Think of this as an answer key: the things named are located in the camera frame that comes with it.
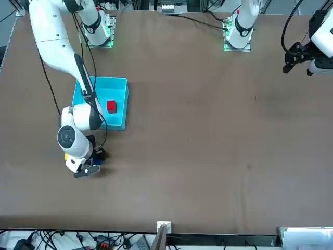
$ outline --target red block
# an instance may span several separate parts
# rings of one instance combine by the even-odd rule
[[[116,113],[117,112],[117,103],[115,100],[108,100],[106,103],[106,110],[110,113]]]

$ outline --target wire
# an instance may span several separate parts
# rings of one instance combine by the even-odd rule
[[[109,247],[110,247],[110,234],[108,232],[108,240],[109,240]]]
[[[218,2],[218,0],[216,0],[214,3],[212,3],[212,4],[206,9],[206,11],[209,10],[211,7],[213,7],[217,2]]]
[[[329,2],[330,0],[326,0],[325,1],[325,3],[322,5],[322,7],[321,7],[321,10],[323,10],[324,8],[325,8],[325,6],[326,6],[326,4],[328,4],[328,2]]]
[[[215,18],[217,21],[223,22],[225,19],[224,18],[218,18],[213,12],[209,11],[209,10],[205,10],[204,13],[209,13],[213,16],[213,18]]]
[[[305,36],[303,37],[301,43],[304,41],[304,39],[306,38],[306,35],[309,33],[309,30],[307,31],[307,33],[305,34]]]
[[[95,237],[93,237],[90,232],[88,232],[88,234],[90,235],[91,238],[93,238],[94,241],[97,241],[97,239],[95,239]]]
[[[46,245],[46,241],[45,241],[45,239],[46,239],[46,237],[47,237],[47,234],[46,234],[44,231],[43,231],[43,233],[44,233],[44,237],[42,236],[42,232],[40,231],[40,237],[41,237],[41,239],[42,239],[42,242],[44,242],[45,245]]]
[[[192,20],[194,22],[198,22],[202,25],[205,25],[205,26],[208,26],[208,27],[211,27],[211,28],[215,28],[215,29],[219,29],[219,30],[225,30],[227,31],[227,28],[222,28],[222,27],[219,27],[219,26],[215,26],[215,25],[211,25],[209,23],[205,23],[205,22],[202,22],[202,21],[199,21],[199,20],[196,20],[196,19],[193,19],[191,17],[186,17],[186,16],[177,16],[177,17],[182,17],[182,18],[185,18],[185,19],[188,19],[188,20]]]
[[[236,12],[236,10],[238,10],[241,7],[241,5],[239,5],[236,9],[234,9],[233,13]]]
[[[329,10],[330,9],[330,7],[332,6],[332,4],[333,4],[333,2],[327,7],[327,10]]]
[[[55,95],[54,95],[52,85],[51,85],[51,83],[50,83],[50,80],[48,79],[48,76],[47,76],[47,73],[46,73],[46,70],[45,70],[45,66],[44,66],[44,62],[43,62],[42,57],[41,57],[41,55],[40,55],[39,52],[38,52],[38,54],[39,54],[39,56],[40,56],[40,61],[41,61],[41,64],[42,64],[42,68],[43,68],[43,71],[44,71],[44,75],[45,75],[46,81],[47,81],[48,86],[50,87],[50,90],[51,90],[51,93],[52,93],[52,97],[53,97],[53,100],[54,100],[54,104],[56,105],[56,108],[57,108],[58,114],[60,115],[60,109],[59,109],[59,107],[58,107],[58,103],[57,103],[56,97],[55,97]]]
[[[98,111],[98,109],[95,108],[90,102],[88,102],[88,104],[94,109],[94,111],[96,111],[103,118],[103,120],[105,122],[105,136],[104,136],[104,141],[98,146],[98,148],[102,148],[104,146],[105,142],[106,142],[106,138],[107,138],[107,135],[108,135],[108,125],[106,123],[106,120],[105,120],[104,116]]]
[[[76,31],[78,32],[78,37],[79,37],[79,40],[80,40],[80,46],[81,46],[81,58],[82,58],[82,62],[84,63],[84,58],[83,58],[83,46],[82,46],[82,41],[81,41],[81,38],[80,38],[80,34],[79,34],[79,28],[78,28],[78,25],[75,21],[75,18],[74,18],[74,14],[72,14],[73,16],[73,20],[74,20],[74,24],[75,24],[75,27],[76,27]]]
[[[81,26],[79,25],[79,21],[78,21],[76,15],[75,15],[75,14],[73,14],[73,15],[74,15],[74,19],[75,19],[76,23],[78,24],[78,26],[79,26],[79,28],[80,28],[81,34],[82,34],[82,36],[83,36],[83,39],[84,39],[84,41],[85,41],[85,43],[86,43],[86,45],[87,45],[87,47],[88,47],[88,50],[89,50],[89,52],[90,52],[91,57],[92,57],[92,61],[93,61],[93,65],[94,65],[94,73],[95,73],[95,80],[94,80],[93,90],[95,91],[96,79],[97,79],[97,72],[96,72],[96,65],[95,65],[95,60],[94,60],[94,57],[93,57],[93,53],[92,53],[92,51],[91,51],[91,49],[90,49],[90,47],[89,47],[89,45],[88,45],[88,39],[87,39],[87,38],[85,37],[85,35],[83,34],[83,31],[82,31],[82,29],[81,29]]]
[[[54,232],[49,236],[49,238],[48,238],[47,241],[46,241],[46,244],[45,244],[45,248],[44,248],[44,250],[47,249],[47,247],[48,247],[48,242],[49,242],[49,241],[52,243],[52,245],[53,245],[53,247],[55,248],[55,250],[57,250],[56,246],[54,245],[54,243],[53,243],[53,241],[52,241],[52,237],[53,237],[56,233],[59,233],[59,231],[54,231]]]
[[[254,245],[254,244],[253,244],[253,245],[250,245],[247,241],[244,241],[244,244],[246,244],[246,245],[248,245],[248,246],[254,246],[255,250],[258,250],[258,249],[257,249],[257,246]]]
[[[133,237],[136,236],[136,235],[137,235],[137,233],[134,233],[132,236],[128,237],[127,239],[130,240],[131,238],[133,238]],[[122,247],[123,247],[124,249],[127,249],[127,248],[124,247],[124,242],[123,242],[123,244],[121,244],[120,247],[117,248],[117,250],[121,249]]]
[[[292,16],[295,14],[296,10],[298,9],[298,7],[300,6],[300,4],[303,2],[303,0],[299,0],[298,3],[296,4],[295,8],[292,10],[292,12],[290,13],[286,23],[285,23],[285,26],[283,28],[283,31],[282,31],[282,35],[281,35],[281,45],[282,45],[282,48],[283,50],[288,53],[289,55],[292,55],[292,56],[300,56],[300,55],[303,55],[304,53],[302,52],[291,52],[289,51],[286,46],[285,46],[285,34],[286,34],[286,30],[287,30],[287,27],[288,27],[288,24],[292,18]]]
[[[7,16],[4,17],[3,19],[1,19],[0,22],[5,21],[5,20],[6,20],[8,17],[10,17],[11,14],[13,14],[15,11],[16,11],[16,10],[14,10],[12,13],[10,13],[9,15],[7,15]]]

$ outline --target brown table surface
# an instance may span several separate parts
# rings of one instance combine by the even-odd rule
[[[286,19],[259,16],[252,52],[241,53],[223,51],[219,30],[124,12],[114,48],[93,54],[98,76],[128,79],[126,130],[108,134],[100,175],[75,179],[29,17],[19,18],[0,74],[0,226],[154,232],[169,220],[175,233],[276,234],[332,225],[333,78],[308,77],[305,64],[283,74]],[[308,19],[292,19],[287,47]],[[79,53],[72,17],[64,21]],[[70,105],[75,79],[46,70],[59,106]]]

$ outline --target blue container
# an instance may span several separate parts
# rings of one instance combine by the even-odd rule
[[[90,77],[94,84],[95,77]],[[126,78],[97,77],[95,91],[103,109],[103,116],[108,124],[108,130],[124,130],[126,124],[127,101],[129,99],[129,88]],[[115,100],[117,112],[109,114],[106,110],[108,100]],[[78,81],[75,84],[72,105],[84,103],[81,87]],[[100,126],[105,129],[105,122]]]

